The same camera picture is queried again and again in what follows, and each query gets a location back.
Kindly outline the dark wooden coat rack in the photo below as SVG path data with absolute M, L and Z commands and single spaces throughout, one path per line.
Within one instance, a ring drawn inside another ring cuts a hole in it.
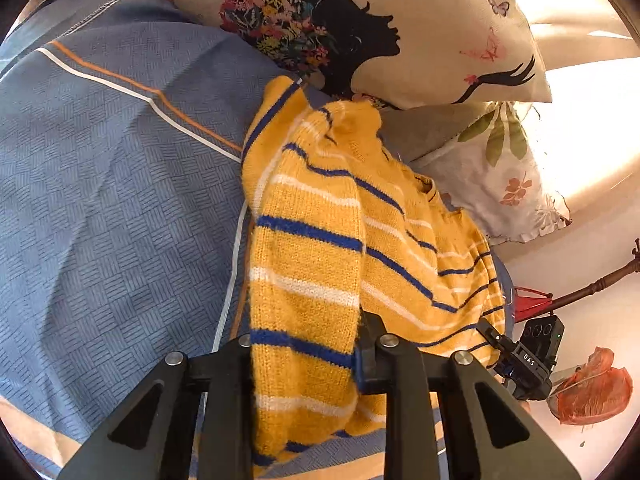
M 634 240 L 634 248 L 632 248 L 632 259 L 626 263 L 621 268 L 602 276 L 602 278 L 598 278 L 597 281 L 586 285 L 583 288 L 577 289 L 574 292 L 570 292 L 567 295 L 559 296 L 555 298 L 553 296 L 552 303 L 549 307 L 546 307 L 544 310 L 539 312 L 536 316 L 532 318 L 536 318 L 537 316 L 552 314 L 554 311 L 559 310 L 568 306 L 569 304 L 574 304 L 575 302 L 585 299 L 589 296 L 595 295 L 597 292 L 603 292 L 605 289 L 615 285 L 626 276 L 639 272 L 639 240 L 636 238 Z

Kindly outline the blue plaid bed sheet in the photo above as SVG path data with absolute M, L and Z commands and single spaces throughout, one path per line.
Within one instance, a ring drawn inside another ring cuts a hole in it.
M 208 410 L 200 359 L 250 334 L 242 155 L 288 76 L 167 0 L 46 0 L 1 68 L 2 399 L 82 441 L 63 478 L 256 476 L 254 375 Z

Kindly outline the white leaf print pillow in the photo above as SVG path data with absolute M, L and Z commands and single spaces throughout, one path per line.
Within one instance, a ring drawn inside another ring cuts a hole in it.
M 491 244 L 528 243 L 572 223 L 564 197 L 548 188 L 510 102 L 486 112 L 412 164 L 434 179 L 442 200 L 463 209 Z

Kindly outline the orange plastic bag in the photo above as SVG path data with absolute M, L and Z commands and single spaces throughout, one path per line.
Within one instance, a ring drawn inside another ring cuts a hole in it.
M 597 347 L 586 364 L 548 396 L 551 414 L 564 425 L 591 426 L 626 410 L 634 384 L 625 367 L 614 367 L 614 352 Z

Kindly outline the yellow striped knit sweater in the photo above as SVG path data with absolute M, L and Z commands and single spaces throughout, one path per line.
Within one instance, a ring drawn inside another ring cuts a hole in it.
M 262 474 L 386 419 L 352 368 L 360 315 L 422 351 L 498 353 L 477 331 L 506 324 L 486 236 L 434 181 L 393 158 L 367 102 L 312 106 L 302 86 L 267 84 L 245 138 L 242 185 L 255 384 L 254 469 Z

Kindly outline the beige sheer curtain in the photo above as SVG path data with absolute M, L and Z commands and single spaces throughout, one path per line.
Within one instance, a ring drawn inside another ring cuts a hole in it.
M 572 223 L 525 245 L 513 262 L 574 242 L 611 249 L 639 233 L 639 47 L 608 0 L 518 0 L 547 65 L 552 102 L 525 116 L 544 186 Z

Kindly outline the beige silhouette print pillow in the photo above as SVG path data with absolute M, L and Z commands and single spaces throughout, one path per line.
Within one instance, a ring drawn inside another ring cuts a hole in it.
M 551 98 L 515 0 L 172 1 L 329 96 L 401 110 Z

